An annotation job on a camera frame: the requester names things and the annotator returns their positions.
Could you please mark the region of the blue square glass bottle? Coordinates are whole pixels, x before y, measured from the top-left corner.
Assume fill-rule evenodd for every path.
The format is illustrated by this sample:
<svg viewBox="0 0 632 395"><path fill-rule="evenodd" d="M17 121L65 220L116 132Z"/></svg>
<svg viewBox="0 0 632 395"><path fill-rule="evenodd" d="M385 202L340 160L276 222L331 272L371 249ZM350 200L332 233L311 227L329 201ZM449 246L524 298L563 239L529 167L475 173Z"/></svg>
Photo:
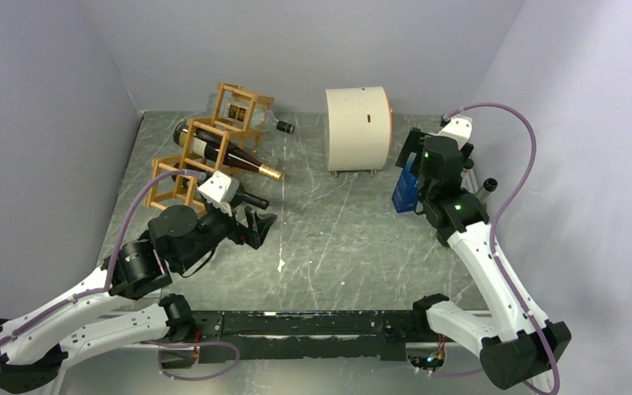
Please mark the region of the blue square glass bottle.
<svg viewBox="0 0 632 395"><path fill-rule="evenodd" d="M412 162L405 164L393 190L392 203L396 213L414 211L418 204L418 178L411 172Z"/></svg>

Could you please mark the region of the dark green wine bottle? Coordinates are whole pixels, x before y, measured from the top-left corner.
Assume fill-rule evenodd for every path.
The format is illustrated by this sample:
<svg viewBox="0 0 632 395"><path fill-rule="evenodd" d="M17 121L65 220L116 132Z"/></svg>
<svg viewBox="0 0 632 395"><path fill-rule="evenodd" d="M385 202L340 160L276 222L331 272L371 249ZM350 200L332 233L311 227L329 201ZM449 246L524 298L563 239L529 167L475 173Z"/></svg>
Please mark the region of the dark green wine bottle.
<svg viewBox="0 0 632 395"><path fill-rule="evenodd" d="M495 178L485 179L475 192L477 201L481 204L484 210L487 210L487 200L489 196L498 188L498 181Z"/></svg>

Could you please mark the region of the dark bottle gold cap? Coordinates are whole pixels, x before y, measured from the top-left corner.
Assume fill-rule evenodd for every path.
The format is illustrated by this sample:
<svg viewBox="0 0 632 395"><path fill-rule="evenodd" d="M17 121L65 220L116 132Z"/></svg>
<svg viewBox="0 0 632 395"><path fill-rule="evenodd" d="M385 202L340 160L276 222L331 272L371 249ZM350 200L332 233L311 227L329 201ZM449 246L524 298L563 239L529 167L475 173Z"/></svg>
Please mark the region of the dark bottle gold cap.
<svg viewBox="0 0 632 395"><path fill-rule="evenodd" d="M221 137L215 133L198 129L195 134L190 137L188 125L186 123L178 123L174 130L173 139L178 146L185 146L185 143L190 141L190 151L203 159L211 160L216 163L219 158ZM252 171L270 179L282 180L283 178L283 174L280 170L265 165L233 142L227 144L222 164L241 170Z"/></svg>

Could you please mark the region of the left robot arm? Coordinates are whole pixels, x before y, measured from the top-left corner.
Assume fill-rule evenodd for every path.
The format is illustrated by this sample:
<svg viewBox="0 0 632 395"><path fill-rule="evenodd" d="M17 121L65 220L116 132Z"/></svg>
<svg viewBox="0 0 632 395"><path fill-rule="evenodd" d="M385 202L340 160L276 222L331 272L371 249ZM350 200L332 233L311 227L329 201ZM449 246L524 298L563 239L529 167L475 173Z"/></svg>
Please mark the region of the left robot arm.
<svg viewBox="0 0 632 395"><path fill-rule="evenodd" d="M244 214L238 221L219 209L198 216L184 205L169 207L72 289L19 318L0 318L0 389L27 393L63 369L132 343L188 340L197 324L182 295L116 318L109 313L168 286L173 274L187 272L226 239L260 248L277 216L251 207Z"/></svg>

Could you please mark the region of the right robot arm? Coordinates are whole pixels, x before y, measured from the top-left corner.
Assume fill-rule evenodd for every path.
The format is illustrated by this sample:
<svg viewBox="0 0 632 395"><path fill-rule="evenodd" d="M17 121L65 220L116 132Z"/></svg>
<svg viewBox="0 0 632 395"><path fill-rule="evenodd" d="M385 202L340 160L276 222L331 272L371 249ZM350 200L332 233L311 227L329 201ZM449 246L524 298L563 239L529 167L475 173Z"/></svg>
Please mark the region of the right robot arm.
<svg viewBox="0 0 632 395"><path fill-rule="evenodd" d="M523 383L538 394L560 388L557 362L570 340L563 322L551 321L523 287L492 235L493 224L474 193L462 187L462 168L472 145L412 128L396 165L418 178L420 214L438 241L462 260L490 311L481 318L437 294L416 304L413 334L437 334L478 357L486 377L500 389Z"/></svg>

